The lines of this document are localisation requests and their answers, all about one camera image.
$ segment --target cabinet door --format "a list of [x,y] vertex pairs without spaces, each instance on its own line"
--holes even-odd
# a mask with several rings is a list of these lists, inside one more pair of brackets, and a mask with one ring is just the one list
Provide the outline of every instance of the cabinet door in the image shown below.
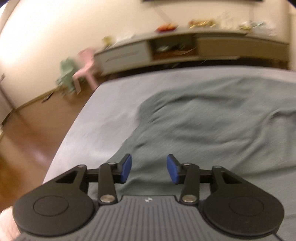
[[289,46],[268,40],[247,37],[201,37],[197,39],[201,57],[239,56],[289,60]]
[[148,64],[151,54],[146,41],[134,43],[98,54],[104,73],[131,69]]

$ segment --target floor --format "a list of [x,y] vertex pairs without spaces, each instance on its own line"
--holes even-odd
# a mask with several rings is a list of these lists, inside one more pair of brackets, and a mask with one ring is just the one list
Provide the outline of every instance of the floor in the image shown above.
[[54,93],[11,114],[0,140],[0,211],[42,184],[63,138],[93,91]]

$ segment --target white drawer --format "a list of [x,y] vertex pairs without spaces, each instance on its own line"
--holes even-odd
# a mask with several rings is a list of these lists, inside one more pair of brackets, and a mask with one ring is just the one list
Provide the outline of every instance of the white drawer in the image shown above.
[[124,70],[151,61],[146,41],[107,50],[99,53],[98,58],[103,72]]

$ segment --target gray-green blanket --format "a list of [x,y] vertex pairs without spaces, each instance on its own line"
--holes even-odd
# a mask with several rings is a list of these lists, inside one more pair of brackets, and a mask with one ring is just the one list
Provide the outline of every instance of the gray-green blanket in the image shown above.
[[238,77],[158,93],[141,104],[139,126],[109,161],[125,153],[133,166],[119,196],[178,196],[168,154],[202,169],[221,165],[276,196],[285,207],[279,234],[296,240],[296,84]]

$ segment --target pink chair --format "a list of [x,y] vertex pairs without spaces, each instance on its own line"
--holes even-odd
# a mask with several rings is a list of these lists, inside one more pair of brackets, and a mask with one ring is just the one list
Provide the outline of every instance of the pink chair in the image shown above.
[[89,86],[92,90],[95,90],[99,84],[97,83],[96,79],[94,78],[93,72],[95,70],[95,63],[94,63],[94,49],[87,48],[79,52],[80,59],[84,62],[84,67],[78,70],[73,75],[73,82],[76,89],[77,94],[80,93],[81,88],[79,84],[78,78],[85,77]]

